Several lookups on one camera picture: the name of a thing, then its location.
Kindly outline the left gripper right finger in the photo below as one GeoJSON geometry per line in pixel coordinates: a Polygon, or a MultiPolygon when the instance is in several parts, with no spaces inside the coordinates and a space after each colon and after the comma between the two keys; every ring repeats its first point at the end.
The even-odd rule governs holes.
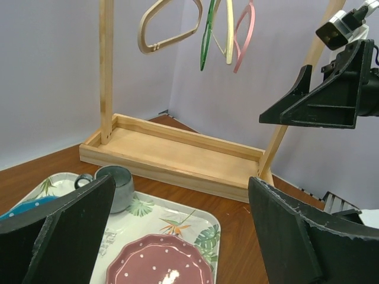
{"type": "Polygon", "coordinates": [[[329,214],[258,177],[249,205],[270,283],[378,283],[378,229],[329,214]]]}

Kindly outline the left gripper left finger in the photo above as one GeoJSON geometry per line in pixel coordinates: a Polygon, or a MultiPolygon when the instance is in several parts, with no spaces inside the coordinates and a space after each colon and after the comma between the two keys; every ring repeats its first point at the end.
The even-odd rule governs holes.
{"type": "Polygon", "coordinates": [[[1,283],[89,283],[110,214],[107,175],[1,221],[1,283]]]}

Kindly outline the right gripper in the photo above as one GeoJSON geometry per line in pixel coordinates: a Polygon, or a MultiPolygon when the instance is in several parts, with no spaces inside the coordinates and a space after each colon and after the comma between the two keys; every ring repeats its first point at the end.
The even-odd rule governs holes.
{"type": "Polygon", "coordinates": [[[374,40],[357,40],[321,67],[323,82],[310,89],[312,66],[300,69],[294,86],[259,116],[264,124],[351,128],[358,117],[378,116],[378,59],[374,40]]]}

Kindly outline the cream wooden hanger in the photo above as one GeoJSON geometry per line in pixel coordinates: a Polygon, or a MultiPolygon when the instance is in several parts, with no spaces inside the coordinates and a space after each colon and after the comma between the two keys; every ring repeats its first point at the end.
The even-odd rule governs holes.
{"type": "Polygon", "coordinates": [[[211,29],[211,35],[216,42],[217,47],[221,51],[222,55],[226,59],[226,64],[231,65],[233,60],[233,49],[234,49],[234,12],[233,12],[233,2],[232,0],[226,0],[226,23],[227,23],[227,31],[226,31],[226,45],[225,48],[222,48],[219,44],[216,36],[213,33],[213,29],[211,29]]]}

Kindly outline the green velvet hanger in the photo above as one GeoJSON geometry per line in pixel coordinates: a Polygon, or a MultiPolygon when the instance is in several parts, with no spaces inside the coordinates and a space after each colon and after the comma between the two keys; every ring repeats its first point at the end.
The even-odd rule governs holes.
{"type": "Polygon", "coordinates": [[[213,15],[216,9],[216,0],[211,0],[209,7],[208,7],[208,13],[207,13],[207,19],[205,23],[205,28],[202,36],[202,42],[201,42],[201,52],[200,52],[200,70],[203,71],[205,68],[205,63],[207,60],[208,55],[208,49],[210,45],[210,37],[211,32],[213,30],[213,15]]]}

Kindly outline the beige plastic hanger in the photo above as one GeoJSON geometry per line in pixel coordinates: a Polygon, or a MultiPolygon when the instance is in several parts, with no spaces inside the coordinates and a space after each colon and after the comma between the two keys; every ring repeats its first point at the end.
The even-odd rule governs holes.
{"type": "Polygon", "coordinates": [[[203,16],[203,2],[191,1],[194,8],[193,23],[181,28],[178,1],[155,1],[142,15],[137,32],[137,46],[144,55],[152,55],[172,47],[199,29],[203,16]]]}

